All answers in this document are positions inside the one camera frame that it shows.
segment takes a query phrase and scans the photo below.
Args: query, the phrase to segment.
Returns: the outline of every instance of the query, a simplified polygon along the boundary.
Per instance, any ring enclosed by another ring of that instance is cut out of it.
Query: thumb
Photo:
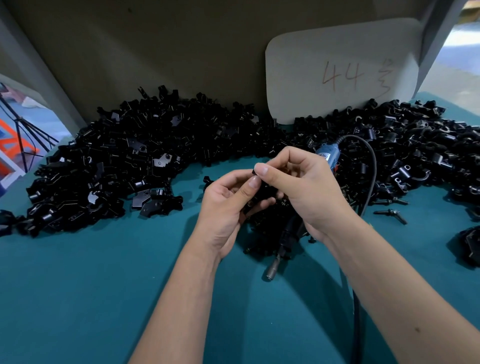
[[[260,189],[262,180],[258,176],[251,177],[235,194],[229,198],[230,203],[240,211]]]
[[[255,164],[253,170],[262,180],[287,194],[289,197],[295,197],[295,195],[298,194],[299,179],[297,177],[290,176],[265,163]]]

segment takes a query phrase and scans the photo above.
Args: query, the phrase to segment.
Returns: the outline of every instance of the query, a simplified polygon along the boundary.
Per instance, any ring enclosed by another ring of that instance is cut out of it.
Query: person's right arm
[[[337,259],[399,363],[480,363],[480,332],[355,214],[323,157],[287,147],[255,172]]]

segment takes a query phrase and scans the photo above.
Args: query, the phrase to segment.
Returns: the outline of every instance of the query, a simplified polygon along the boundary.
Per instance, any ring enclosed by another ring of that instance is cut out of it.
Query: forearm
[[[480,333],[357,216],[325,245],[400,363],[474,363]]]
[[[203,360],[218,254],[195,233],[180,253],[130,364]]]

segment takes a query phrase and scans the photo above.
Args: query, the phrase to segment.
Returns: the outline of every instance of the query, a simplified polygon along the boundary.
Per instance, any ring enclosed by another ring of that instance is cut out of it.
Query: black tripod
[[[36,154],[35,151],[33,153],[25,152],[24,150],[24,145],[22,143],[22,136],[20,134],[20,128],[27,134],[27,136],[31,135],[41,146],[42,148],[46,151],[49,152],[51,148],[53,148],[59,141],[55,139],[54,137],[50,136],[46,132],[44,132],[42,129],[37,128],[35,125],[33,125],[31,122],[28,120],[25,120],[23,117],[18,115],[14,109],[9,105],[8,102],[5,101],[3,96],[0,94],[0,101],[6,106],[6,108],[12,113],[13,118],[10,117],[14,122],[15,122],[15,127],[17,129],[17,135],[18,135],[18,145],[20,146],[20,153],[22,154],[22,162],[24,164],[24,169],[25,173],[28,172],[28,167],[27,167],[27,161],[25,158],[26,154],[29,154],[32,156],[32,158],[35,157],[43,157],[39,154]],[[46,146],[46,144],[41,140],[41,138],[48,142],[49,147]]]

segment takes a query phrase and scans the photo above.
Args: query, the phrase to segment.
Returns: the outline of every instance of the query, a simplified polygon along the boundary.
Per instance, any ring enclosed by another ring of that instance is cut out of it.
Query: person's left hand
[[[252,170],[234,170],[213,182],[205,190],[192,236],[223,259],[232,250],[245,219],[275,203],[275,198],[270,197],[259,202],[247,215],[241,211],[261,183],[260,177],[252,175]]]

